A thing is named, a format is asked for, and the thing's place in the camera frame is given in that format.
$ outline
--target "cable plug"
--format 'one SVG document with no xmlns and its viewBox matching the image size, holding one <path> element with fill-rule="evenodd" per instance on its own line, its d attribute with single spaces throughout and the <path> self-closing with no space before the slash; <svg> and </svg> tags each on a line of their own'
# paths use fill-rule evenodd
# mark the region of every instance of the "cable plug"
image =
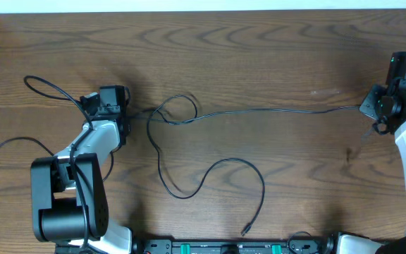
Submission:
<svg viewBox="0 0 406 254">
<path fill-rule="evenodd" d="M 250 223 L 248 223 L 247 225 L 245 225 L 244 230 L 242 230 L 242 232 L 240 232 L 241 236 L 245 236 L 246 233 L 248 233 L 248 231 L 252 228 L 252 225 Z"/>
</svg>

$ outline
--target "black cable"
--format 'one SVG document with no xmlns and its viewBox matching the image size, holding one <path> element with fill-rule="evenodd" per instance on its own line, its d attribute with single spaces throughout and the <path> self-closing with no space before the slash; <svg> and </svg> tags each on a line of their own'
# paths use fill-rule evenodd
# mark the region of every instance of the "black cable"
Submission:
<svg viewBox="0 0 406 254">
<path fill-rule="evenodd" d="M 385 125 L 385 130 L 381 131 L 379 128 L 380 124 Z M 377 120 L 375 123 L 372 124 L 372 128 L 374 129 L 375 132 L 377 132 L 379 135 L 386 135 L 389 133 L 389 125 L 385 122 L 383 119 Z"/>
<path fill-rule="evenodd" d="M 114 154 L 114 152 L 110 152 L 109 154 L 111 155 L 111 167 L 109 168 L 109 171 L 107 172 L 106 176 L 103 178 L 103 182 L 109 177 L 109 175 L 110 175 L 111 172 L 112 172 L 112 167 L 113 167 L 113 154 Z"/>
<path fill-rule="evenodd" d="M 217 116 L 217 115 L 221 115 L 221 114 L 246 114 L 246 113 L 257 112 L 257 111 L 290 112 L 290 113 L 301 113 L 301 114 L 325 114 L 325 113 L 338 111 L 338 110 L 359 109 L 359 105 L 336 107 L 336 108 L 326 109 L 326 110 L 321 110 L 321 111 L 299 110 L 299 109 L 282 109 L 282 108 L 258 108 L 258 109 L 233 110 L 233 111 L 217 111 L 217 112 L 214 112 L 214 113 L 205 114 L 203 116 L 197 116 L 198 115 L 198 110 L 197 110 L 196 104 L 194 103 L 194 101 L 192 99 L 190 99 L 186 95 L 175 95 L 175 96 L 169 97 L 159 107 L 162 108 L 165 103 L 169 102 L 172 99 L 178 98 L 178 97 L 185 98 L 185 99 L 189 100 L 192 103 L 192 105 L 194 107 L 194 110 L 195 110 L 195 116 L 193 118 L 186 119 L 186 120 L 183 120 L 183 121 L 170 121 L 163 115 L 163 113 L 161 113 L 158 110 L 152 110 L 152 109 L 145 109 L 145 110 L 143 110 L 141 112 L 136 113 L 133 116 L 130 116 L 130 118 L 143 119 L 143 118 L 139 117 L 139 115 L 141 113 L 145 113 L 146 111 L 153 111 L 153 112 L 156 112 L 156 113 L 160 114 L 161 117 L 162 117 L 162 120 L 161 119 L 151 119 L 150 121 L 164 122 L 164 123 L 168 123 L 169 125 L 172 125 L 172 126 L 177 126 L 177 125 L 183 125 L 183 124 L 192 123 L 193 121 L 196 121 L 196 120 L 201 120 L 201 119 L 205 119 L 205 118 L 208 118 L 208 117 L 211 117 L 211 116 Z"/>
<path fill-rule="evenodd" d="M 104 251 L 102 251 L 102 250 L 100 250 L 100 249 L 97 249 L 97 248 L 95 248 L 95 247 L 92 247 L 91 245 L 89 245 L 89 250 L 93 251 L 93 252 L 96 253 L 96 254 L 108 254 L 108 253 L 106 253 L 106 252 L 104 252 Z"/>
<path fill-rule="evenodd" d="M 299 232 L 295 232 L 292 236 L 290 236 L 290 238 L 288 239 L 288 241 L 286 242 L 286 248 L 288 248 L 288 250 L 290 252 L 292 252 L 293 254 L 297 254 L 291 247 L 290 247 L 290 241 L 292 240 L 292 238 L 294 238 L 294 236 L 298 235 L 298 234 L 307 234 L 308 236 L 311 236 L 310 233 L 306 232 L 306 231 L 299 231 Z M 314 253 L 310 253 L 310 254 L 317 254 L 319 253 L 319 244 L 317 244 L 317 251 Z"/>
<path fill-rule="evenodd" d="M 187 119 L 184 121 L 169 121 L 161 112 L 160 110 L 164 107 L 164 105 L 167 102 L 170 102 L 172 99 L 176 99 L 176 98 L 185 98 L 187 99 L 189 102 L 192 103 L 194 110 L 195 110 L 195 115 L 193 118 L 191 119 Z M 160 122 L 164 122 L 164 123 L 168 123 L 172 126 L 177 126 L 177 125 L 183 125 L 183 124 L 188 124 L 188 123 L 192 123 L 195 120 L 200 120 L 200 119 L 205 119 L 211 116 L 217 116 L 220 114 L 244 114 L 244 113 L 250 113 L 250 112 L 254 112 L 254 111 L 281 111 L 281 112 L 291 112 L 291 113 L 303 113 L 303 114 L 325 114 L 325 113 L 329 113 L 332 111 L 338 111 L 338 110 L 344 110 L 344 109 L 358 109 L 359 105 L 353 105 L 353 106 L 344 106 L 344 107 L 337 107 L 334 109 L 326 109 L 326 110 L 322 110 L 322 111 L 309 111 L 309 110 L 297 110 L 297 109 L 270 109 L 270 108 L 259 108 L 259 109 L 247 109 L 247 110 L 237 110 L 237 111 L 218 111 L 218 112 L 214 112 L 211 114 L 206 114 L 203 116 L 198 116 L 198 109 L 197 109 L 197 105 L 195 104 L 195 102 L 190 99 L 188 96 L 186 95 L 175 95 L 172 97 L 169 97 L 168 99 L 166 99 L 164 102 L 162 102 L 161 105 L 159 105 L 156 109 L 145 109 L 137 114 L 135 114 L 134 116 L 131 116 L 131 118 L 136 118 L 138 119 L 139 115 L 141 113 L 145 113 L 147 111 L 152 111 L 152 113 L 149 115 L 148 119 L 147 119 L 147 136 L 148 139 L 150 141 L 150 143 L 153 145 L 154 149 L 156 150 L 156 153 L 158 154 L 158 173 L 159 173 L 159 178 L 161 179 L 162 184 L 164 185 L 164 188 L 167 190 L 168 194 L 170 194 L 172 197 L 174 198 L 178 198 L 178 199 L 188 199 L 193 197 L 194 195 L 196 195 L 198 193 L 198 191 L 201 189 L 201 187 L 203 186 L 204 180 L 206 179 L 208 173 L 217 165 L 220 164 L 222 162 L 242 162 L 248 166 L 250 166 L 251 168 L 253 168 L 256 173 L 258 174 L 258 176 L 261 179 L 262 185 L 263 185 L 263 189 L 262 189 L 262 198 L 261 198 L 261 202 L 259 204 L 258 210 L 255 213 L 255 215 L 253 216 L 253 219 L 250 223 L 247 224 L 247 226 L 242 230 L 241 234 L 242 236 L 244 236 L 251 228 L 252 225 L 254 223 L 254 221 L 256 220 L 256 218 L 258 217 L 259 212 L 261 211 L 263 202 L 264 202 L 264 195 L 265 195 L 265 191 L 266 191 L 266 187 L 265 187 L 265 183 L 264 183 L 264 179 L 261 175 L 261 173 L 259 172 L 258 168 L 256 168 L 252 163 L 243 160 L 243 159 L 238 159 L 238 158 L 229 158 L 229 159 L 221 159 L 219 161 L 217 161 L 216 163 L 212 164 L 211 167 L 209 167 L 209 169 L 206 171 L 206 173 L 203 176 L 203 179 L 201 180 L 200 184 L 197 187 L 197 190 L 189 195 L 189 196 L 185 196 L 185 197 L 181 197 L 178 195 L 175 195 L 174 193 L 172 193 L 170 191 L 170 189 L 168 188 L 166 182 L 164 181 L 164 178 L 162 176 L 162 172 L 161 172 L 161 148 L 154 142 L 153 137 L 150 133 L 149 130 L 149 125 L 151 123 L 151 121 L 160 121 Z M 153 116 L 155 114 L 160 114 L 162 119 L 153 119 Z"/>
<path fill-rule="evenodd" d="M 75 179 L 75 184 L 76 184 L 76 190 L 78 191 L 78 195 L 79 198 L 81 199 L 81 205 L 82 205 L 82 213 L 84 216 L 84 241 L 82 242 L 81 245 L 81 249 L 85 250 L 88 247 L 88 242 L 89 242 L 89 215 L 88 215 L 88 211 L 87 211 L 87 203 L 85 202 L 85 197 L 84 197 L 84 192 L 82 191 L 82 186 L 81 186 L 81 182 L 80 179 L 78 177 L 78 173 L 76 171 L 76 167 L 75 167 L 75 158 L 74 158 L 74 154 L 75 151 L 77 150 L 79 144 L 84 140 L 85 137 L 87 137 L 87 135 L 89 135 L 89 133 L 91 131 L 93 131 L 93 123 L 92 120 L 90 119 L 90 116 L 84 111 L 84 109 L 80 106 L 79 102 L 77 102 L 75 99 L 73 99 L 67 92 L 65 92 L 64 90 L 62 90 L 60 87 L 56 86 L 53 83 L 50 83 L 49 81 L 43 79 L 43 78 L 39 78 L 37 76 L 33 76 L 33 75 L 27 75 L 24 77 L 24 81 L 25 84 L 29 86 L 29 83 L 27 83 L 28 79 L 35 79 L 38 80 L 40 82 L 43 82 L 46 85 L 49 85 L 50 87 L 58 90 L 62 95 L 64 95 L 65 97 L 68 98 L 68 100 L 70 100 L 82 113 L 82 115 L 85 117 L 87 123 L 89 124 L 89 128 L 87 129 L 86 132 L 84 132 L 79 138 L 78 140 L 76 140 L 75 143 L 71 144 L 71 149 L 70 149 L 70 168 L 71 168 L 71 172 L 73 174 L 73 178 Z M 51 97 L 51 95 L 47 96 L 46 94 L 41 93 L 41 95 L 44 95 L 46 97 Z"/>
<path fill-rule="evenodd" d="M 30 137 L 17 137 L 17 138 L 10 138 L 0 144 L 0 148 L 3 147 L 5 144 L 15 141 L 15 140 L 28 140 L 32 141 L 34 143 L 37 143 L 39 146 L 41 146 L 43 149 L 45 149 L 51 156 L 54 156 L 54 153 L 50 151 L 46 146 L 44 146 L 40 141 L 38 141 L 35 138 L 30 138 Z"/>
<path fill-rule="evenodd" d="M 148 139 L 149 139 L 150 143 L 153 145 L 154 149 L 156 150 L 156 152 L 157 152 L 157 154 L 158 154 L 158 172 L 159 172 L 159 178 L 161 179 L 161 182 L 162 182 L 162 184 L 164 185 L 164 188 L 167 190 L 168 194 L 170 194 L 170 195 L 171 195 L 172 197 L 174 197 L 174 198 L 184 200 L 184 199 L 188 199 L 188 198 L 191 198 L 191 197 L 193 197 L 194 195 L 196 195 L 196 194 L 199 192 L 199 190 L 201 189 L 201 187 L 203 186 L 204 180 L 206 179 L 208 173 L 209 173 L 216 165 L 218 165 L 218 164 L 220 164 L 220 163 L 222 163 L 222 162 L 241 162 L 241 163 L 246 164 L 247 166 L 251 167 L 252 169 L 254 169 L 254 170 L 256 171 L 256 173 L 258 174 L 259 178 L 261 179 L 261 183 L 262 183 L 262 196 L 261 196 L 261 202 L 260 202 L 260 204 L 259 204 L 259 207 L 258 207 L 256 213 L 255 213 L 254 216 L 253 216 L 253 219 L 252 219 L 252 220 L 250 221 L 250 223 L 248 223 L 248 224 L 245 226 L 245 228 L 241 231 L 241 235 L 244 236 L 244 235 L 252 228 L 253 223 L 254 223 L 255 220 L 257 219 L 258 214 L 259 214 L 259 212 L 261 211 L 262 205 L 263 205 L 263 203 L 264 203 L 264 196 L 265 196 L 265 193 L 266 193 L 266 184 L 264 183 L 264 179 L 263 179 L 263 177 L 262 177 L 262 175 L 261 175 L 261 172 L 259 172 L 259 170 L 258 170 L 252 163 L 250 163 L 250 162 L 248 162 L 248 161 L 246 161 L 246 160 L 243 160 L 243 159 L 238 159 L 238 158 L 221 159 L 221 160 L 217 161 L 216 163 L 212 164 L 212 166 L 209 167 L 209 169 L 206 171 L 206 173 L 204 174 L 203 179 L 202 179 L 202 181 L 200 182 L 200 184 L 199 184 L 197 190 L 195 190 L 195 192 L 194 192 L 193 194 L 191 194 L 191 195 L 189 195 L 189 196 L 185 196 L 185 197 L 181 197 L 181 196 L 178 196 L 178 195 L 173 194 L 173 193 L 170 191 L 170 189 L 168 188 L 166 182 L 164 181 L 164 178 L 163 178 L 162 172 L 161 172 L 161 153 L 160 153 L 160 149 L 161 149 L 161 148 L 154 142 L 153 137 L 152 137 L 152 135 L 151 135 L 151 133 L 150 133 L 150 130 L 149 130 L 149 124 L 150 124 L 150 121 L 152 120 L 152 117 L 155 115 L 155 113 L 159 112 L 159 110 L 165 105 L 165 103 L 167 103 L 167 102 L 169 102 L 170 100 L 175 99 L 175 98 L 177 98 L 177 97 L 185 97 L 185 98 L 187 98 L 188 100 L 190 100 L 190 101 L 192 102 L 192 104 L 194 105 L 194 108 L 195 108 L 195 117 L 197 117 L 197 106 L 195 105 L 195 103 L 194 103 L 189 97 L 186 97 L 185 95 L 176 95 L 176 96 L 173 96 L 173 97 L 168 98 L 168 99 L 167 99 L 165 102 L 163 102 L 159 107 L 157 107 L 157 108 L 150 114 L 150 116 L 149 116 L 149 118 L 148 118 L 148 120 L 147 120 L 147 136 L 148 136 Z"/>
<path fill-rule="evenodd" d="M 43 83 L 49 83 L 49 82 L 48 82 L 47 80 L 44 80 L 43 78 L 40 78 L 40 77 L 37 77 L 37 76 L 32 76 L 32 75 L 27 75 L 27 76 L 25 76 L 25 77 L 23 78 L 23 81 L 25 82 L 25 85 L 27 86 L 27 88 L 31 89 L 31 90 L 34 91 L 35 93 L 37 93 L 37 94 L 39 94 L 39 95 L 41 95 L 41 96 L 45 96 L 45 97 L 51 98 L 51 99 L 70 100 L 70 98 L 57 97 L 57 96 L 48 95 L 48 94 L 46 94 L 46 93 L 40 92 L 39 90 L 33 88 L 33 87 L 29 84 L 29 82 L 28 82 L 27 80 L 30 79 L 30 78 L 35 79 L 35 80 L 38 80 L 38 81 L 41 81 L 41 82 L 43 82 Z M 80 101 L 78 101 L 78 100 L 76 100 L 76 99 L 73 99 L 73 98 L 72 98 L 72 100 L 74 100 L 74 101 L 77 102 L 77 103 L 80 103 Z"/>
<path fill-rule="evenodd" d="M 128 87 L 124 87 L 124 88 L 125 88 L 126 93 L 128 93 L 128 98 L 126 100 L 126 106 L 128 106 L 130 104 L 130 102 L 131 102 L 131 92 L 130 92 L 130 89 Z"/>
</svg>

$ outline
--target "table surface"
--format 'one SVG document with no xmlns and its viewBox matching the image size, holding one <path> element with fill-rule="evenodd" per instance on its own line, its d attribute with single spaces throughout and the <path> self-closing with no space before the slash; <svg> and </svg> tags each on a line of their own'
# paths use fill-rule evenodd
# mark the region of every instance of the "table surface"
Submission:
<svg viewBox="0 0 406 254">
<path fill-rule="evenodd" d="M 28 90 L 25 75 L 50 80 L 74 97 L 100 85 L 127 85 L 130 114 L 177 94 L 197 98 L 201 114 L 329 109 L 360 104 L 374 83 L 384 83 L 396 51 L 406 51 L 406 11 L 0 15 L 0 143 L 30 136 L 58 152 L 80 132 L 80 112 Z M 166 109 L 176 119 L 192 115 L 182 100 Z M 259 168 L 266 198 L 247 238 L 287 238 L 301 230 L 400 238 L 402 162 L 393 136 L 365 135 L 371 124 L 356 110 L 262 112 L 186 126 L 153 123 L 152 135 L 162 147 L 168 183 L 183 195 L 219 159 L 239 157 Z M 0 150 L 0 253 L 53 250 L 37 242 L 31 225 L 30 164 L 46 156 L 27 141 Z M 101 173 L 108 169 L 106 162 Z M 254 171 L 225 163 L 194 198 L 172 198 L 159 181 L 144 120 L 133 121 L 104 187 L 117 222 L 139 236 L 176 239 L 240 238 L 261 197 Z"/>
</svg>

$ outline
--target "cable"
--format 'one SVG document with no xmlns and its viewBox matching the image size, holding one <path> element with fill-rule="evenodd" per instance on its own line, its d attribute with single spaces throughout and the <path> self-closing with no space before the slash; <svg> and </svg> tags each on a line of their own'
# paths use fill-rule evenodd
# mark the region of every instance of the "cable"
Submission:
<svg viewBox="0 0 406 254">
<path fill-rule="evenodd" d="M 114 152 L 110 152 L 109 154 L 111 155 L 111 167 L 109 168 L 109 171 L 107 172 L 106 176 L 103 178 L 103 182 L 109 177 L 109 175 L 110 175 L 111 172 L 112 172 L 112 167 L 113 167 L 113 154 L 114 154 Z"/>
<path fill-rule="evenodd" d="M 89 245 L 89 250 L 93 251 L 93 252 L 96 253 L 96 254 L 108 254 L 108 253 L 106 253 L 106 252 L 104 252 L 104 251 L 102 251 L 102 250 L 100 250 L 100 249 L 97 249 L 97 248 L 95 248 L 95 247 L 92 247 L 91 245 Z"/>
<path fill-rule="evenodd" d="M 292 238 L 294 238 L 294 236 L 298 235 L 298 234 L 307 234 L 308 236 L 311 236 L 310 233 L 306 232 L 306 231 L 299 231 L 299 232 L 295 232 L 292 236 L 290 236 L 290 238 L 288 239 L 288 241 L 286 242 L 286 248 L 288 248 L 288 250 L 290 252 L 292 252 L 293 254 L 297 254 L 291 247 L 290 247 L 290 241 Z M 317 244 L 317 251 L 314 253 L 310 253 L 310 254 L 317 254 L 319 253 L 319 244 Z"/>
<path fill-rule="evenodd" d="M 51 156 L 54 156 L 54 153 L 50 151 L 46 146 L 44 146 L 40 141 L 36 140 L 35 138 L 30 138 L 30 137 L 17 137 L 17 138 L 10 138 L 0 144 L 0 148 L 3 147 L 5 144 L 15 141 L 15 140 L 28 140 L 32 141 L 34 143 L 37 143 L 39 146 L 41 146 L 43 149 L 45 149 Z"/>
<path fill-rule="evenodd" d="M 90 119 L 90 116 L 84 111 L 84 109 L 80 106 L 79 102 L 77 102 L 75 99 L 73 99 L 67 92 L 65 92 L 64 90 L 62 90 L 60 87 L 56 86 L 53 83 L 50 83 L 49 81 L 43 79 L 43 78 L 39 78 L 37 76 L 33 76 L 33 75 L 27 75 L 24 77 L 24 81 L 25 84 L 31 88 L 31 90 L 33 90 L 34 92 L 37 92 L 43 96 L 52 98 L 51 95 L 46 95 L 42 92 L 39 92 L 35 89 L 33 89 L 32 87 L 30 87 L 29 83 L 27 82 L 28 79 L 35 79 L 38 80 L 46 85 L 49 85 L 50 87 L 58 90 L 62 95 L 64 95 L 65 97 L 68 98 L 68 100 L 70 100 L 82 113 L 82 115 L 85 117 L 85 120 L 87 121 L 87 123 L 89 124 L 89 128 L 87 129 L 86 132 L 84 132 L 84 134 L 82 134 L 78 140 L 76 140 L 76 142 L 74 142 L 73 144 L 71 144 L 71 149 L 70 149 L 70 168 L 71 168 L 71 172 L 73 174 L 73 178 L 75 179 L 75 184 L 76 184 L 76 189 L 78 190 L 78 195 L 79 198 L 81 199 L 81 205 L 82 205 L 82 213 L 84 215 L 84 241 L 82 242 L 81 245 L 81 250 L 86 250 L 88 247 L 88 242 L 89 242 L 89 215 L 87 213 L 87 203 L 85 202 L 85 197 L 84 197 L 84 192 L 82 191 L 82 186 L 81 186 L 81 182 L 80 179 L 78 177 L 78 172 L 76 171 L 76 167 L 75 167 L 75 158 L 74 158 L 74 154 L 75 151 L 77 150 L 79 144 L 85 139 L 85 137 L 87 137 L 89 135 L 89 133 L 91 131 L 93 131 L 93 123 L 92 120 Z"/>
<path fill-rule="evenodd" d="M 37 93 L 37 94 L 39 94 L 39 95 L 41 95 L 41 96 L 45 96 L 45 97 L 51 98 L 51 99 L 70 100 L 70 98 L 57 97 L 57 96 L 48 95 L 48 94 L 46 94 L 46 93 L 40 92 L 39 90 L 33 88 L 33 87 L 29 84 L 29 82 L 28 82 L 27 80 L 30 79 L 30 78 L 31 78 L 31 79 L 35 79 L 35 80 L 38 80 L 38 81 L 41 81 L 41 82 L 46 83 L 46 84 L 49 83 L 49 82 L 48 82 L 47 80 L 44 80 L 43 78 L 40 78 L 40 77 L 37 77 L 37 76 L 33 76 L 33 75 L 27 75 L 27 76 L 25 76 L 25 77 L 23 78 L 23 81 L 25 82 L 25 85 L 27 86 L 27 88 L 31 89 L 31 90 L 34 91 L 35 93 Z M 76 100 L 76 99 L 73 99 L 73 98 L 71 98 L 71 99 L 74 100 L 74 101 L 77 102 L 77 103 L 80 103 L 80 101 L 78 101 L 78 100 Z"/>
<path fill-rule="evenodd" d="M 172 99 L 176 99 L 176 98 L 185 98 L 187 99 L 189 102 L 192 103 L 194 110 L 195 110 L 195 115 L 193 118 L 191 119 L 187 119 L 184 121 L 169 121 L 161 112 L 160 110 L 165 106 L 165 104 L 167 104 L 168 102 L 170 102 Z M 222 162 L 241 162 L 246 164 L 247 166 L 251 167 L 252 169 L 254 169 L 256 171 L 256 173 L 258 174 L 259 178 L 261 179 L 262 182 L 262 198 L 261 198 L 261 202 L 259 204 L 259 207 L 255 213 L 255 215 L 253 216 L 253 219 L 250 223 L 248 223 L 245 228 L 242 230 L 241 234 L 242 236 L 244 236 L 251 228 L 253 223 L 255 222 L 255 220 L 257 219 L 259 212 L 261 211 L 263 202 L 264 202 L 264 196 L 265 196 L 265 192 L 266 192 L 266 186 L 264 183 L 264 179 L 261 175 L 261 172 L 259 172 L 258 168 L 256 168 L 255 165 L 253 165 L 252 163 L 243 160 L 243 159 L 238 159 L 238 158 L 229 158 L 229 159 L 221 159 L 219 161 L 217 161 L 216 163 L 212 164 L 211 167 L 209 167 L 209 169 L 206 171 L 206 173 L 204 174 L 202 180 L 200 181 L 200 184 L 198 185 L 197 189 L 195 190 L 195 192 L 189 196 L 185 196 L 185 197 L 181 197 L 178 196 L 174 193 L 172 193 L 170 191 L 170 189 L 168 188 L 166 182 L 164 181 L 164 178 L 162 176 L 162 172 L 161 172 L 161 148 L 156 144 L 156 142 L 154 142 L 154 139 L 152 137 L 152 134 L 150 133 L 150 129 L 149 129 L 149 125 L 151 123 L 151 121 L 159 121 L 159 122 L 164 122 L 164 123 L 168 123 L 172 126 L 178 126 L 178 125 L 183 125 L 183 124 L 189 124 L 192 123 L 193 121 L 196 120 L 201 120 L 201 119 L 205 119 L 211 116 L 217 116 L 220 114 L 244 114 L 244 113 L 250 113 L 250 112 L 254 112 L 254 111 L 283 111 L 283 112 L 291 112 L 291 113 L 303 113 L 303 114 L 325 114 L 325 113 L 329 113 L 332 111 L 338 111 L 338 110 L 344 110 L 344 109 L 358 109 L 359 105 L 353 105 L 353 106 L 344 106 L 344 107 L 337 107 L 334 109 L 327 109 L 327 110 L 322 110 L 322 111 L 308 111 L 308 110 L 296 110 L 296 109 L 270 109 L 270 108 L 259 108 L 259 109 L 247 109 L 247 110 L 237 110 L 237 111 L 218 111 L 218 112 L 214 112 L 211 114 L 206 114 L 203 116 L 198 116 L 198 109 L 197 109 L 197 105 L 195 104 L 195 102 L 190 99 L 188 96 L 186 95 L 175 95 L 172 97 L 169 97 L 168 99 L 166 99 L 164 102 L 162 102 L 161 105 L 159 105 L 156 109 L 145 109 L 141 112 L 136 113 L 134 116 L 131 116 L 131 118 L 135 118 L 138 119 L 139 115 L 141 113 L 145 113 L 147 111 L 152 111 L 152 113 L 149 115 L 149 117 L 147 118 L 147 136 L 148 139 L 150 141 L 150 143 L 153 145 L 154 149 L 156 150 L 157 153 L 157 157 L 158 157 L 158 173 L 159 173 L 159 178 L 161 179 L 162 184 L 164 185 L 164 188 L 166 189 L 166 191 L 168 192 L 168 194 L 170 194 L 172 197 L 177 198 L 177 199 L 188 199 L 193 197 L 194 195 L 196 195 L 199 190 L 201 189 L 201 187 L 203 186 L 204 180 L 206 179 L 208 173 L 218 164 L 222 163 Z M 153 116 L 155 114 L 160 114 L 162 119 L 153 119 Z"/>
<path fill-rule="evenodd" d="M 161 117 L 162 117 L 162 120 L 161 119 L 151 119 L 150 121 L 164 122 L 164 123 L 168 123 L 169 125 L 172 125 L 172 126 L 177 126 L 177 125 L 183 125 L 183 124 L 192 123 L 193 121 L 205 119 L 205 118 L 208 118 L 208 117 L 211 117 L 211 116 L 218 116 L 218 115 L 221 115 L 221 114 L 246 114 L 246 113 L 258 112 L 258 111 L 290 112 L 290 113 L 300 113 L 300 114 L 325 114 L 325 113 L 329 113 L 329 112 L 333 112 L 333 111 L 339 111 L 339 110 L 359 109 L 359 106 L 360 106 L 360 105 L 342 106 L 342 107 L 336 107 L 336 108 L 326 109 L 326 110 L 321 110 L 321 111 L 299 110 L 299 109 L 282 109 L 282 108 L 258 108 L 258 109 L 245 109 L 245 110 L 234 110 L 234 111 L 217 111 L 217 112 L 213 112 L 213 113 L 210 113 L 210 114 L 205 114 L 203 116 L 197 116 L 198 115 L 197 106 L 196 106 L 195 102 L 192 99 L 190 99 L 186 95 L 175 95 L 175 96 L 172 96 L 172 97 L 169 97 L 168 99 L 166 99 L 159 106 L 159 108 L 162 108 L 164 106 L 164 104 L 166 104 L 167 102 L 171 101 L 172 99 L 175 99 L 175 98 L 178 98 L 178 97 L 185 98 L 185 99 L 189 100 L 192 103 L 192 105 L 194 107 L 194 110 L 195 110 L 195 116 L 193 118 L 186 119 L 186 120 L 183 120 L 183 121 L 170 121 L 159 110 L 153 110 L 153 109 L 142 110 L 142 111 L 134 114 L 133 116 L 130 116 L 130 118 L 132 118 L 132 119 L 144 119 L 144 118 L 139 117 L 139 115 L 142 114 L 142 113 L 145 113 L 147 111 L 153 111 L 153 112 L 156 112 L 156 113 L 160 114 Z"/>
<path fill-rule="evenodd" d="M 259 207 L 258 207 L 256 213 L 255 213 L 254 216 L 253 216 L 252 221 L 251 221 L 250 223 L 248 223 L 248 224 L 245 226 L 245 228 L 241 231 L 241 235 L 244 236 L 244 235 L 252 228 L 253 223 L 254 223 L 255 220 L 257 219 L 258 214 L 259 214 L 259 212 L 261 211 L 262 205 L 263 205 L 263 203 L 264 203 L 264 196 L 265 196 L 265 193 L 266 193 L 266 184 L 264 183 L 264 179 L 263 179 L 263 177 L 262 177 L 262 175 L 261 175 L 261 172 L 259 172 L 258 168 L 256 168 L 252 163 L 250 163 L 250 162 L 248 162 L 248 161 L 246 161 L 246 160 L 243 160 L 243 159 L 238 159 L 238 158 L 221 159 L 221 160 L 217 161 L 216 163 L 212 164 L 212 166 L 209 167 L 209 169 L 206 171 L 206 173 L 204 174 L 203 179 L 202 179 L 202 181 L 200 182 L 200 184 L 199 184 L 197 190 L 195 190 L 195 192 L 194 192 L 193 194 L 191 194 L 191 195 L 189 195 L 189 196 L 185 196 L 185 197 L 181 197 L 181 196 L 178 196 L 178 195 L 175 195 L 174 193 L 172 193 L 172 192 L 170 191 L 170 189 L 168 188 L 166 182 L 164 181 L 164 178 L 163 178 L 162 172 L 161 172 L 161 153 L 160 153 L 160 149 L 161 149 L 161 148 L 154 142 L 153 137 L 152 137 L 152 135 L 151 135 L 151 133 L 150 133 L 150 130 L 149 130 L 149 124 L 150 124 L 150 122 L 151 122 L 151 120 L 152 120 L 152 117 L 155 115 L 155 113 L 159 112 L 159 110 L 160 110 L 167 102 L 169 102 L 170 100 L 172 100 L 172 99 L 174 99 L 174 98 L 177 98 L 177 97 L 185 97 L 185 98 L 187 98 L 188 100 L 190 100 L 190 101 L 192 102 L 192 104 L 194 105 L 194 108 L 195 108 L 195 118 L 196 118 L 196 117 L 197 117 L 197 106 L 195 105 L 195 103 L 194 103 L 191 99 L 189 99 L 188 97 L 186 97 L 185 95 L 176 95 L 176 96 L 173 96 L 173 97 L 168 98 L 168 99 L 167 99 L 165 102 L 163 102 L 159 107 L 157 107 L 157 108 L 150 114 L 150 116 L 149 116 L 149 118 L 148 118 L 148 120 L 147 120 L 147 136 L 148 136 L 148 139 L 149 139 L 150 143 L 153 145 L 154 149 L 156 150 L 156 152 L 157 152 L 157 154 L 158 154 L 158 173 L 159 173 L 159 178 L 161 179 L 161 182 L 162 182 L 162 184 L 164 185 L 164 188 L 167 190 L 168 194 L 170 194 L 170 195 L 171 195 L 172 197 L 174 197 L 174 198 L 184 200 L 184 199 L 188 199 L 188 198 L 191 198 L 191 197 L 195 196 L 195 195 L 200 191 L 200 189 L 202 188 L 203 183 L 204 183 L 204 180 L 206 179 L 208 173 L 209 173 L 216 165 L 218 165 L 218 164 L 220 164 L 220 163 L 222 163 L 222 162 L 241 162 L 241 163 L 246 164 L 247 166 L 251 167 L 252 169 L 254 169 L 254 170 L 256 171 L 256 173 L 258 174 L 259 178 L 261 179 L 261 183 L 262 183 L 262 196 L 261 196 L 261 202 L 260 202 L 260 204 L 259 204 Z"/>
<path fill-rule="evenodd" d="M 128 98 L 126 100 L 126 106 L 128 106 L 130 104 L 130 102 L 131 102 L 131 92 L 130 92 L 130 89 L 128 87 L 124 87 L 124 88 L 125 88 L 126 93 L 128 93 Z"/>
</svg>

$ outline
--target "green connector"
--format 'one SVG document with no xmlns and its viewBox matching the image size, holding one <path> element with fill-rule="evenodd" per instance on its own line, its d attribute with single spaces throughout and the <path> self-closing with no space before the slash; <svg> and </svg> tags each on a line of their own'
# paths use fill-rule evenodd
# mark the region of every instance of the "green connector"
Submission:
<svg viewBox="0 0 406 254">
<path fill-rule="evenodd" d="M 272 245 L 272 254 L 283 254 L 281 252 L 281 246 L 280 245 Z"/>
<path fill-rule="evenodd" d="M 181 244 L 181 254 L 190 254 L 190 244 Z"/>
</svg>

